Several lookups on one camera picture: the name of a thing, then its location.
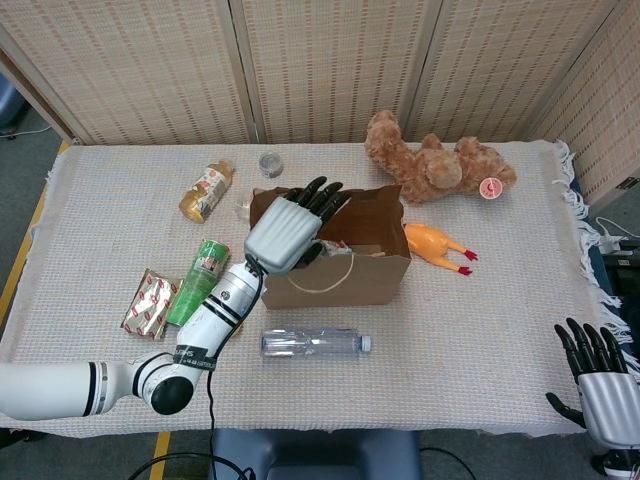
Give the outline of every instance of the wooden screen panel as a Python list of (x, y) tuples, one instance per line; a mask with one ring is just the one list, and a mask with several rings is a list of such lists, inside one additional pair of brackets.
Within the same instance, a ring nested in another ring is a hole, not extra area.
[(596, 203), (640, 168), (640, 3), (628, 2), (585, 56), (531, 137), (569, 144)]
[(436, 4), (244, 0), (267, 140), (364, 141), (376, 111), (398, 112), (413, 96), (420, 35)]
[(207, 0), (0, 2), (87, 144), (247, 142), (219, 13)]
[(407, 136), (516, 139), (610, 0), (445, 0)]

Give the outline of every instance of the brown paper bag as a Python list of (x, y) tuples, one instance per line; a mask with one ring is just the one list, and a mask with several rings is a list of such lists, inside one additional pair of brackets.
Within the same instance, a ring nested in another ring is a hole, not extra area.
[[(257, 194), (251, 202), (251, 228), (271, 202), (288, 190)], [(304, 269), (267, 278), (262, 300), (268, 309), (380, 305), (391, 301), (411, 262), (402, 229), (400, 187), (352, 190), (352, 197), (318, 232), (318, 238), (344, 241), (351, 255), (320, 256)]]

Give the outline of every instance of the robot finger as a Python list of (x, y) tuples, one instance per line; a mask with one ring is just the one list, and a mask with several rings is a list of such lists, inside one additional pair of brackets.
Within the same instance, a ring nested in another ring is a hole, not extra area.
[(307, 267), (311, 262), (318, 258), (318, 255), (322, 252), (322, 248), (323, 247), (320, 242), (313, 243), (307, 251), (302, 254), (300, 260), (298, 260), (298, 263), (296, 263), (296, 266), (293, 268), (297, 269)]
[(587, 428), (584, 423), (584, 415), (580, 410), (574, 410), (573, 408), (565, 405), (555, 393), (547, 392), (547, 401), (551, 404), (553, 409), (562, 415), (564, 418), (571, 420), (573, 423), (577, 423), (582, 428)]
[(298, 198), (298, 195), (300, 195), (301, 192), (302, 192), (301, 188), (292, 188), (286, 193), (286, 195), (284, 196), (284, 199), (295, 202), (295, 199)]
[(313, 199), (311, 199), (311, 201), (307, 205), (307, 208), (311, 213), (314, 213), (314, 214), (318, 213), (318, 211), (322, 208), (325, 202), (329, 200), (329, 198), (341, 188), (342, 188), (342, 183), (340, 182), (334, 182), (328, 185), (327, 187), (325, 187), (324, 190), (322, 190), (315, 197), (313, 197)]
[(347, 200), (351, 198), (351, 193), (349, 192), (338, 192), (333, 195), (327, 203), (325, 203), (322, 208), (316, 214), (322, 220), (322, 223), (327, 223), (327, 221), (338, 211), (340, 208), (347, 203)]
[(629, 373), (629, 371), (627, 370), (627, 363), (624, 361), (622, 350), (620, 349), (620, 344), (616, 340), (616, 337), (614, 337), (613, 333), (611, 333), (604, 327), (600, 329), (600, 333), (602, 334), (602, 337), (604, 338), (604, 341), (607, 343), (607, 347), (609, 348), (611, 370), (618, 373)]
[(307, 187), (304, 190), (302, 190), (302, 193), (298, 195), (298, 198), (296, 198), (294, 201), (301, 207), (306, 207), (307, 203), (309, 203), (309, 200), (311, 200), (313, 195), (318, 191), (318, 189), (322, 185), (324, 185), (326, 181), (327, 181), (327, 177), (318, 177), (311, 180), (309, 185), (307, 185)]
[(564, 328), (562, 328), (558, 324), (556, 324), (554, 328), (556, 330), (556, 333), (560, 337), (560, 340), (562, 340), (562, 346), (564, 347), (565, 353), (567, 355), (567, 362), (569, 363), (569, 368), (571, 369), (573, 378), (575, 379), (576, 383), (578, 383), (578, 376), (585, 373), (580, 359), (580, 352), (578, 352), (576, 344), (573, 343), (571, 335), (569, 335)]
[(587, 335), (591, 340), (591, 345), (593, 345), (593, 351), (596, 357), (596, 365), (598, 367), (598, 371), (610, 372), (611, 361), (609, 360), (609, 355), (607, 354), (607, 347), (604, 346), (602, 337), (600, 337), (600, 335), (598, 335), (598, 332), (596, 332), (596, 329), (593, 328), (588, 323), (584, 324), (584, 331), (587, 332)]
[(567, 318), (567, 325), (573, 332), (573, 336), (576, 339), (576, 343), (578, 344), (578, 350), (580, 351), (580, 355), (583, 360), (583, 367), (586, 373), (597, 372), (596, 368), (596, 360), (593, 355), (593, 350), (591, 349), (591, 344), (589, 343), (589, 339), (582, 330), (582, 327), (578, 325), (573, 318)]

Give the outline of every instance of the green can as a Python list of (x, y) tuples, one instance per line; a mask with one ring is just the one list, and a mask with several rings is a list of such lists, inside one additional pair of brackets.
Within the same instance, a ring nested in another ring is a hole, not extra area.
[(182, 288), (174, 300), (167, 322), (183, 326), (216, 286), (229, 260), (229, 247), (214, 240), (205, 240), (193, 259)]

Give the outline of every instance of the bottle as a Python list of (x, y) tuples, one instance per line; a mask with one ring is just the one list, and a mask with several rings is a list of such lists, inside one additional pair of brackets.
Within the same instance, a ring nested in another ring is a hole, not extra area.
[(234, 170), (235, 166), (229, 160), (207, 166), (204, 174), (182, 197), (180, 211), (189, 220), (204, 223), (231, 185)]
[(357, 354), (371, 351), (371, 337), (349, 328), (291, 328), (266, 330), (262, 334), (265, 357), (303, 357), (324, 354)]
[(196, 311), (213, 287), (229, 260), (229, 247), (213, 240), (205, 240), (193, 259), (178, 296), (167, 314), (167, 322), (183, 326)]

